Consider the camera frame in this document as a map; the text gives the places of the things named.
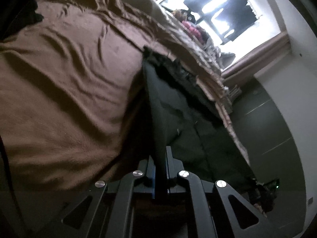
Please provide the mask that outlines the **right brown curtain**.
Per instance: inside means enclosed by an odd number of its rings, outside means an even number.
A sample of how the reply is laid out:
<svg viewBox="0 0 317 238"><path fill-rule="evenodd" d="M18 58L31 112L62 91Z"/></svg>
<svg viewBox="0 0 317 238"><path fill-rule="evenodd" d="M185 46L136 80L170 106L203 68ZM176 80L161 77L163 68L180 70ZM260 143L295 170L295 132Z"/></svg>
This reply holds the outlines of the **right brown curtain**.
<svg viewBox="0 0 317 238"><path fill-rule="evenodd" d="M242 86L260 70L273 66L291 53L287 31L283 31L262 43L221 74L223 84L229 88Z"/></svg>

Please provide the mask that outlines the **pink cloth on sill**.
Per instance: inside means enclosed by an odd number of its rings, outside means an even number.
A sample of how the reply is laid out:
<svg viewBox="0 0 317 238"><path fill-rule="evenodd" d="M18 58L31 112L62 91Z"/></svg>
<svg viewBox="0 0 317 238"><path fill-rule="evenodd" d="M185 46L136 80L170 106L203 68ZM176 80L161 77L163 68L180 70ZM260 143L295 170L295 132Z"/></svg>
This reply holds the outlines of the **pink cloth on sill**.
<svg viewBox="0 0 317 238"><path fill-rule="evenodd" d="M185 28L187 28L192 36L196 37L199 41L202 40L201 32L199 31L199 29L197 29L194 23L184 20L182 21L182 24L185 26Z"/></svg>

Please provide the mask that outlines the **brown duvet cover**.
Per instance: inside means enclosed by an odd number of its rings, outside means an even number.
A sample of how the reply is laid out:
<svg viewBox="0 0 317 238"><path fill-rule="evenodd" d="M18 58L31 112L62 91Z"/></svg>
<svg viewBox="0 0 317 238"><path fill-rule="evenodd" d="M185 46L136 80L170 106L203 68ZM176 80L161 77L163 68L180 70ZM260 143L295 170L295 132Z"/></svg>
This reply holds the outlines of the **brown duvet cover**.
<svg viewBox="0 0 317 238"><path fill-rule="evenodd" d="M137 106L144 47L197 56L121 0L38 0L42 22L1 43L1 137L20 190L111 179Z"/></svg>

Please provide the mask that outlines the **dark hanging shirts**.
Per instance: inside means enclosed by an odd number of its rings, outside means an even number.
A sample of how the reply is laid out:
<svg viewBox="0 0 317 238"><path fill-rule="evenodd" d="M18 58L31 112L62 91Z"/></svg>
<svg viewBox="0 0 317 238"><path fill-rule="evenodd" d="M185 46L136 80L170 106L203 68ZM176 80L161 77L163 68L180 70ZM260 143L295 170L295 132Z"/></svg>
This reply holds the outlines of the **dark hanging shirts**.
<svg viewBox="0 0 317 238"><path fill-rule="evenodd" d="M199 14L199 25L208 25L222 45L234 41L257 21L248 0L184 0L190 12Z"/></svg>

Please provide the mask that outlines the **black garment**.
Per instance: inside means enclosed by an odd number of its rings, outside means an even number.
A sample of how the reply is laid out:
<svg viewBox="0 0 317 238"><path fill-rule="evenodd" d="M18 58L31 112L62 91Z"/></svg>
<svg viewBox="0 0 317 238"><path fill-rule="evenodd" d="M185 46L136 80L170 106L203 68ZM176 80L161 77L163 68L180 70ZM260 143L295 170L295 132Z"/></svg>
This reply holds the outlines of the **black garment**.
<svg viewBox="0 0 317 238"><path fill-rule="evenodd" d="M214 102L178 60L145 47L134 87L136 98L122 147L127 165L147 156L162 163L163 151L170 147L173 157L200 179L224 180L241 194L255 191L256 177L246 155Z"/></svg>

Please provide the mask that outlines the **white bedside cabinet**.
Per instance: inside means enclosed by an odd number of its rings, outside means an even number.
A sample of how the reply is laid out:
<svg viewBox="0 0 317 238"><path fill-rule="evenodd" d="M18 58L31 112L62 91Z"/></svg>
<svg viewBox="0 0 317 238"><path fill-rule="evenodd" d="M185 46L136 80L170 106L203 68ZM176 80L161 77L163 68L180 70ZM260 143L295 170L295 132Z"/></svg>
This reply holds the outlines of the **white bedside cabinet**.
<svg viewBox="0 0 317 238"><path fill-rule="evenodd" d="M225 87L225 94L227 95L227 97L231 101L234 101L235 99L237 99L242 94L242 90L237 85L235 85L234 87L231 87L231 88L226 86Z"/></svg>

